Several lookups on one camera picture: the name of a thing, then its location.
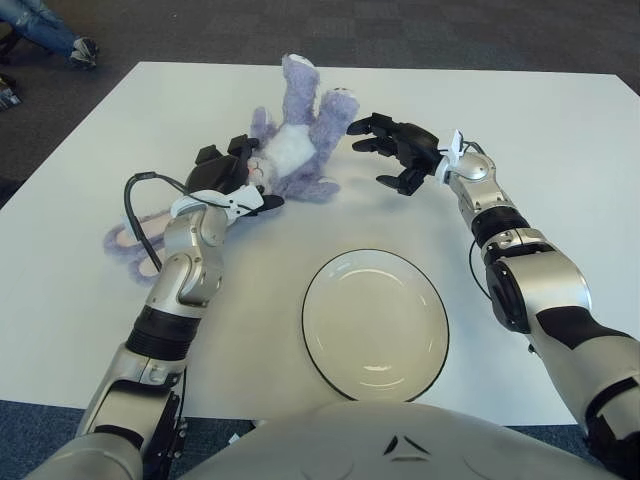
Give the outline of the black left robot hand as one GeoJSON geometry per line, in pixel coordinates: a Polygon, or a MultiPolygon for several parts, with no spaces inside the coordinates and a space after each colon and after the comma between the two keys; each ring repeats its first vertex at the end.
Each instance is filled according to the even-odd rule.
{"type": "Polygon", "coordinates": [[[259,146],[258,139],[241,135],[231,139],[226,154],[222,154],[215,145],[201,148],[195,167],[186,180],[186,191],[197,198],[202,198],[202,191],[218,192],[225,196],[225,200],[213,200],[213,203],[226,205],[240,216],[255,216],[282,207],[284,199],[270,193],[267,170],[254,156],[259,146]],[[242,187],[249,186],[260,195],[261,205],[252,206],[248,200],[232,198],[242,187]]]}

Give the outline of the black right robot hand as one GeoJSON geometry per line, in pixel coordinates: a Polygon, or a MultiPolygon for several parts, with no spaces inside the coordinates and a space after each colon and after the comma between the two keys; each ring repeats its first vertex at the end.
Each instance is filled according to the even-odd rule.
{"type": "Polygon", "coordinates": [[[412,123],[395,122],[380,113],[352,122],[346,134],[370,136],[353,143],[354,151],[376,152],[399,161],[403,167],[399,175],[379,175],[376,181],[404,196],[413,195],[427,176],[434,176],[444,157],[435,135],[412,123]]]}

